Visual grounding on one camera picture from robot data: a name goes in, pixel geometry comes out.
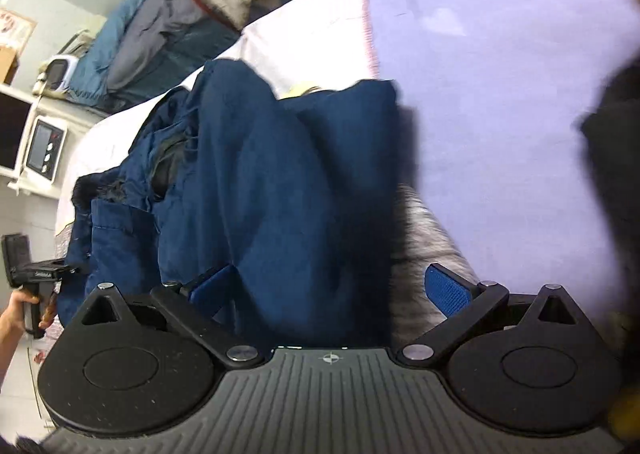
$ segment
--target yellow object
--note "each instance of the yellow object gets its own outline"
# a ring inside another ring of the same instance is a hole
[[[313,82],[301,82],[300,84],[296,84],[289,89],[289,92],[285,94],[282,98],[295,98],[296,96],[304,96],[310,92],[316,92],[316,90],[320,90]]]
[[[609,424],[616,436],[626,441],[640,439],[640,388],[625,390],[609,412]]]

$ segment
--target tiled floor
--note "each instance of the tiled floor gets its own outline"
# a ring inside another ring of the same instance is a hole
[[[0,391],[0,436],[9,442],[14,442],[17,436],[41,440],[49,433],[46,419],[38,410],[28,347],[30,341],[24,339]]]

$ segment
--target picture frame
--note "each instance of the picture frame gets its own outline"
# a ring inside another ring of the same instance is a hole
[[[9,47],[20,56],[36,29],[36,24],[30,18],[0,7],[0,46]]]

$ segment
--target blue fabric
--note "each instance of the blue fabric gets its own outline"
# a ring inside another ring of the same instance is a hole
[[[424,292],[440,311],[449,318],[471,304],[471,292],[433,265],[424,272]]]
[[[123,0],[109,15],[95,37],[89,51],[80,58],[71,76],[67,99],[74,103],[95,106],[106,97],[107,73],[118,53],[120,40],[136,11],[145,0]]]
[[[78,180],[67,260],[88,275],[63,284],[63,324],[102,281],[135,294],[209,275],[209,316],[222,307],[265,352],[388,344],[395,99],[390,82],[363,81],[277,101],[244,63],[208,62],[191,92],[156,107],[120,167]],[[180,139],[158,196],[153,171]],[[216,277],[227,266],[237,275]]]

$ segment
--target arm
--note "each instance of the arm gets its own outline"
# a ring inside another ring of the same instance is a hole
[[[52,297],[52,304],[50,304],[42,317],[42,322],[40,322],[40,328],[42,329],[49,327],[56,315],[54,299],[55,297]],[[14,291],[11,294],[9,306],[0,315],[0,386],[2,386],[11,359],[24,333],[24,309],[22,304],[25,302],[36,304],[38,297],[32,296],[25,290]]]

